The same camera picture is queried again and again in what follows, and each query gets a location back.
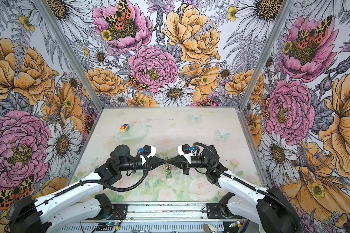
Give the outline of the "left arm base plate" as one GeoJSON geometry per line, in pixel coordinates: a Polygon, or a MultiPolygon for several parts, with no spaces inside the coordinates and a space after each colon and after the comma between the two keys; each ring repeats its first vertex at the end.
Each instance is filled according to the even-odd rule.
{"type": "Polygon", "coordinates": [[[96,217],[87,220],[125,220],[128,212],[128,204],[116,204],[104,207],[96,217]]]}

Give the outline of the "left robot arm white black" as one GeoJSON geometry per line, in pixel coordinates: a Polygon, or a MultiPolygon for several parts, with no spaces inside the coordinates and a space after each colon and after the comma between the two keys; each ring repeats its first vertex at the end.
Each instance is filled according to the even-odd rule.
{"type": "Polygon", "coordinates": [[[130,154],[127,145],[117,146],[107,161],[85,178],[46,196],[21,200],[13,211],[6,231],[45,233],[62,228],[63,220],[71,224],[85,218],[111,218],[114,214],[113,205],[102,190],[128,192],[138,187],[149,171],[166,163],[155,154],[153,146],[146,145],[138,149],[136,156],[130,154]],[[113,186],[122,178],[123,171],[135,173],[138,170],[144,172],[143,176],[132,186],[113,186]]]}

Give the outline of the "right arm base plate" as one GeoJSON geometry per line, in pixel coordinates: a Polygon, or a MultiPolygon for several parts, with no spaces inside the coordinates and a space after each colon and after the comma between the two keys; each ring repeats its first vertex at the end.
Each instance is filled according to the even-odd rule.
{"type": "Polygon", "coordinates": [[[233,215],[231,211],[220,203],[206,203],[206,214],[208,219],[237,219],[239,216],[233,215]]]}

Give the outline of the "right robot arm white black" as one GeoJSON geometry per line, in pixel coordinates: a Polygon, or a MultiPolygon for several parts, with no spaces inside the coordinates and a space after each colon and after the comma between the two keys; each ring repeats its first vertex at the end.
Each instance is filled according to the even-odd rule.
{"type": "Polygon", "coordinates": [[[224,216],[242,216],[260,225],[266,233],[301,233],[301,219],[277,188],[264,188],[239,178],[220,162],[214,146],[202,143],[178,147],[178,155],[167,161],[188,174],[205,169],[207,180],[227,194],[219,205],[224,216]]]}

